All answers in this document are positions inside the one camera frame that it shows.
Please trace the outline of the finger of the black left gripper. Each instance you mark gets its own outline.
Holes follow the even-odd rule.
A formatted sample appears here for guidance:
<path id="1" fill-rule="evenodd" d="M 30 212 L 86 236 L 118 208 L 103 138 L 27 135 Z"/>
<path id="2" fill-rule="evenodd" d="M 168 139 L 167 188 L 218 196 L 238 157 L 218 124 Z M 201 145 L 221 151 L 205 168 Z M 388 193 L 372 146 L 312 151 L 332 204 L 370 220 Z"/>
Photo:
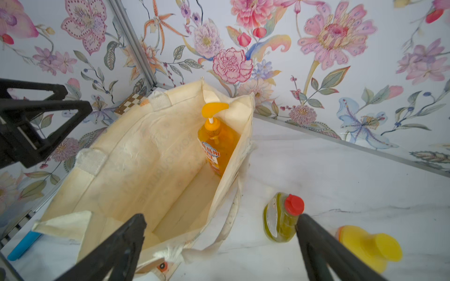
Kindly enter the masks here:
<path id="1" fill-rule="evenodd" d="M 64 100 L 68 90 L 61 84 L 1 79 L 1 102 L 9 100 Z"/>
<path id="2" fill-rule="evenodd" d="M 32 125 L 41 114 L 64 110 L 75 110 L 76 114 L 47 137 Z M 1 168 L 15 163 L 30 168 L 43 162 L 91 112 L 87 101 L 2 99 Z"/>

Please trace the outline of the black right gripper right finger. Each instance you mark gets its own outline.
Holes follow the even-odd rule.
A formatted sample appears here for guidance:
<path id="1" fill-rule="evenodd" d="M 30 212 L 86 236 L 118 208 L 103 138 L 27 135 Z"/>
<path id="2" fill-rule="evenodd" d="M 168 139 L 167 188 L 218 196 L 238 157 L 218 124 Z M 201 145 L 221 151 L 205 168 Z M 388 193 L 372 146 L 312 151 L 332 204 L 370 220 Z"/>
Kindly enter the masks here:
<path id="1" fill-rule="evenodd" d="M 301 214 L 296 235 L 305 269 L 311 281 L 383 281 L 384 277 L 365 265 L 307 214 Z"/>

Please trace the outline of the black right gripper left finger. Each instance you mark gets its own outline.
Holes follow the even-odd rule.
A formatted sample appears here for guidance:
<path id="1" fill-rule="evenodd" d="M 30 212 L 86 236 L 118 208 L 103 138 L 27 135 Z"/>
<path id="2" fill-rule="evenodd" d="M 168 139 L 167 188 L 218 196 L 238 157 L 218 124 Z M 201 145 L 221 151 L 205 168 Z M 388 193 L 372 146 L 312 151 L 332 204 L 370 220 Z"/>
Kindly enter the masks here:
<path id="1" fill-rule="evenodd" d="M 69 269 L 59 281 L 131 281 L 144 243 L 146 222 L 135 214 L 104 242 Z"/>

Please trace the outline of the cream canvas shopping bag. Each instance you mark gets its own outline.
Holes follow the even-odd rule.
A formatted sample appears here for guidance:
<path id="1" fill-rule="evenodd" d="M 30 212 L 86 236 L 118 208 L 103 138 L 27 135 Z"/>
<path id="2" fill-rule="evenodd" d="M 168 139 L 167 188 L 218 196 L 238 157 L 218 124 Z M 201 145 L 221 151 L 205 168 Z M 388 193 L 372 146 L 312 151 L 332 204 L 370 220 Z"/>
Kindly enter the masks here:
<path id="1" fill-rule="evenodd" d="M 240 139 L 222 176 L 207 163 L 198 131 L 210 103 Z M 80 241 L 88 256 L 135 214 L 146 222 L 137 273 L 213 256 L 229 236 L 252 151 L 254 96 L 231 98 L 203 80 L 153 92 L 116 120 L 74 168 L 34 225 L 37 233 Z"/>

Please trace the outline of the large orange pump soap bottle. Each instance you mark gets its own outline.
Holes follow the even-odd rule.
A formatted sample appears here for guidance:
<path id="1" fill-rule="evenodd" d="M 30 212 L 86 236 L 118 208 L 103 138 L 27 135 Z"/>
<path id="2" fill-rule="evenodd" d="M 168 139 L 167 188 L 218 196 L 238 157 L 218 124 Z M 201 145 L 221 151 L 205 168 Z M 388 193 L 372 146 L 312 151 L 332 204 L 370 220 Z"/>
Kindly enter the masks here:
<path id="1" fill-rule="evenodd" d="M 215 115 L 228 110 L 227 103 L 208 103 L 202 108 L 205 123 L 198 131 L 198 140 L 213 171 L 223 176 L 240 139 L 240 134 Z"/>

